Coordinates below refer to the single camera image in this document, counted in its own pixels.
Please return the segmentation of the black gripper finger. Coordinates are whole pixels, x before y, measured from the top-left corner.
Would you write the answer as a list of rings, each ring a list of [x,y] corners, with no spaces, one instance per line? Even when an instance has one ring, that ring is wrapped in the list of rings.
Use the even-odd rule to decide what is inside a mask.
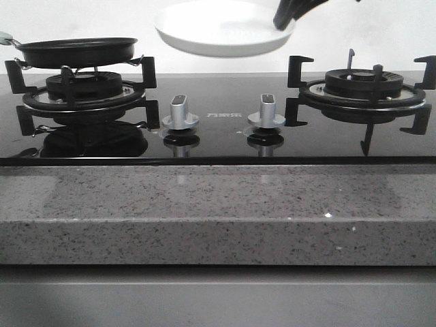
[[[285,30],[292,20],[298,20],[307,12],[327,0],[280,0],[273,23],[276,29]]]

